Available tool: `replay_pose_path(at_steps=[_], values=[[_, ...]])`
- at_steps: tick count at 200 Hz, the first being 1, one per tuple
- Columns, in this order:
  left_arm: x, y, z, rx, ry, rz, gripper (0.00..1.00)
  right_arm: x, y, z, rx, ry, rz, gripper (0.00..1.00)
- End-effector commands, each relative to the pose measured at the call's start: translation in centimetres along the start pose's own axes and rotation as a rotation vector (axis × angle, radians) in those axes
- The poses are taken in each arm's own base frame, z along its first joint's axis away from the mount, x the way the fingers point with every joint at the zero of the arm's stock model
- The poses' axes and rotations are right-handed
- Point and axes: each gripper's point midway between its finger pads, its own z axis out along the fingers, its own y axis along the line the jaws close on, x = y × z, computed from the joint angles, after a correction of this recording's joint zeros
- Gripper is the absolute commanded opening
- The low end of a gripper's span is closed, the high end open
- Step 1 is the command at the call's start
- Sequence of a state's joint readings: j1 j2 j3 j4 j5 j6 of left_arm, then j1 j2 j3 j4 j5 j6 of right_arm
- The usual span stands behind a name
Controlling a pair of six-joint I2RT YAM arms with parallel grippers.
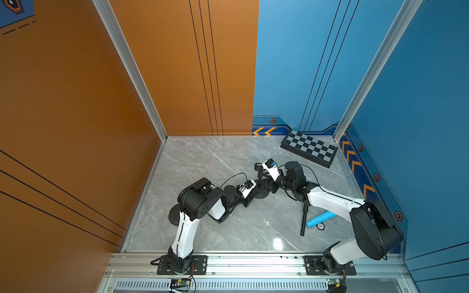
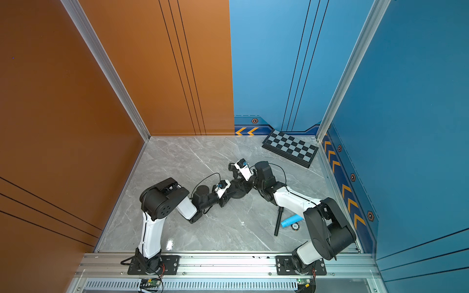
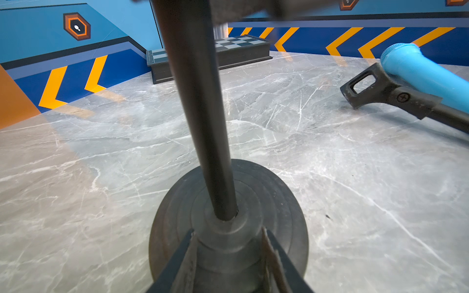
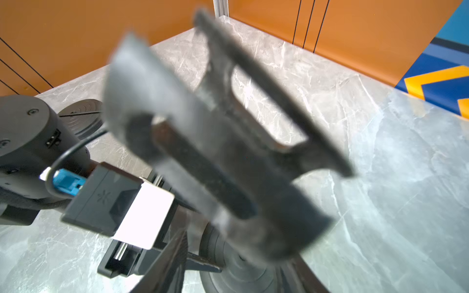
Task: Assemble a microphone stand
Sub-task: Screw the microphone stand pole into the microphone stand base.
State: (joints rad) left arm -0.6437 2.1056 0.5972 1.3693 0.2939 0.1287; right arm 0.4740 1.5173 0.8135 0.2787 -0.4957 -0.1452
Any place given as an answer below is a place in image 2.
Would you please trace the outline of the black round stand base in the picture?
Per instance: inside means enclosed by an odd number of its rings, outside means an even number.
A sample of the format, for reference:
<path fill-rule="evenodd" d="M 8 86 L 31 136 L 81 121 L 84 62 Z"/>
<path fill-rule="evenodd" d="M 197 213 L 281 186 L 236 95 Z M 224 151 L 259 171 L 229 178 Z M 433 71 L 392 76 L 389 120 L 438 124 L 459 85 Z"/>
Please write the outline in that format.
<path fill-rule="evenodd" d="M 241 199 L 247 192 L 245 191 L 244 184 L 238 181 L 232 181 L 230 187 L 226 191 L 228 199 Z"/>

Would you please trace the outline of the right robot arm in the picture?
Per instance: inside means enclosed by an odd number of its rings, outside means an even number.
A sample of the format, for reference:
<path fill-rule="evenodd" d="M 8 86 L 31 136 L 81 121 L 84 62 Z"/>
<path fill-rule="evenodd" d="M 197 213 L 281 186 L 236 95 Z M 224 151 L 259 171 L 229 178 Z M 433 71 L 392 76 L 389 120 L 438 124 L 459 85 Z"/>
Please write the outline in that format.
<path fill-rule="evenodd" d="M 240 159 L 230 163 L 228 170 L 233 172 L 229 197 L 243 197 L 255 189 L 280 210 L 288 209 L 305 221 L 310 239 L 293 250 L 286 266 L 281 264 L 289 273 L 309 275 L 321 261 L 335 259 L 357 240 L 353 227 L 334 199 L 313 199 L 294 192 L 285 182 L 277 181 L 269 162 L 261 161 L 250 168 Z"/>

